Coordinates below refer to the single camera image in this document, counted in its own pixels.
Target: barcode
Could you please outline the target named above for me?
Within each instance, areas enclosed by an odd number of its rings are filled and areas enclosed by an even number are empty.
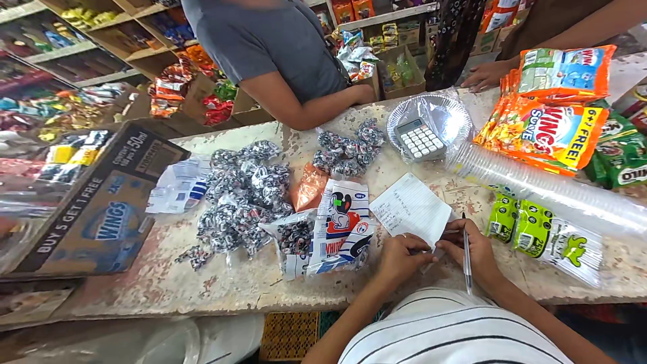
[[[162,173],[164,173],[164,171],[166,170],[166,167],[169,164],[172,164],[172,161],[176,160],[176,155],[177,152],[175,150],[170,150],[164,147],[159,148],[159,150],[157,150],[157,153],[155,153],[153,160],[150,162],[150,164],[148,164],[146,174],[155,177],[161,176]]]
[[[490,222],[490,232],[488,235],[494,235],[501,232],[501,224],[498,222]]]
[[[530,245],[532,244],[533,238],[534,237],[530,234],[526,234],[526,233],[519,234],[519,240],[518,240],[519,247],[522,248],[523,250],[528,249],[528,247],[530,247]]]
[[[537,60],[537,51],[531,51],[526,53],[524,63],[530,64],[530,63],[534,63],[536,60]]]

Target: paper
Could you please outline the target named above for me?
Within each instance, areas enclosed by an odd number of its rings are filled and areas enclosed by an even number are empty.
[[[412,233],[435,250],[452,208],[420,179],[405,174],[369,205],[391,236]]]

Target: rabbit logo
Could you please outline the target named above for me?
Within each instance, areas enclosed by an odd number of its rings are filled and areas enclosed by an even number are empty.
[[[350,211],[352,205],[353,198],[349,194],[333,193],[329,202],[331,216],[326,223],[326,238],[346,237],[360,221],[359,214]]]

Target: white striped shirt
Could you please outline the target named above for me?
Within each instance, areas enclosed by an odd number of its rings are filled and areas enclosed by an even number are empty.
[[[360,331],[340,364],[572,364],[528,321],[465,292],[423,288]]]

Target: ballpoint pen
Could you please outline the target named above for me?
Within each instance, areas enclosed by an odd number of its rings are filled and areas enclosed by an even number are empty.
[[[472,262],[470,260],[470,242],[467,235],[467,230],[463,228],[463,248],[465,249],[465,256],[463,258],[463,273],[465,273],[465,285],[467,286],[467,294],[472,295]]]

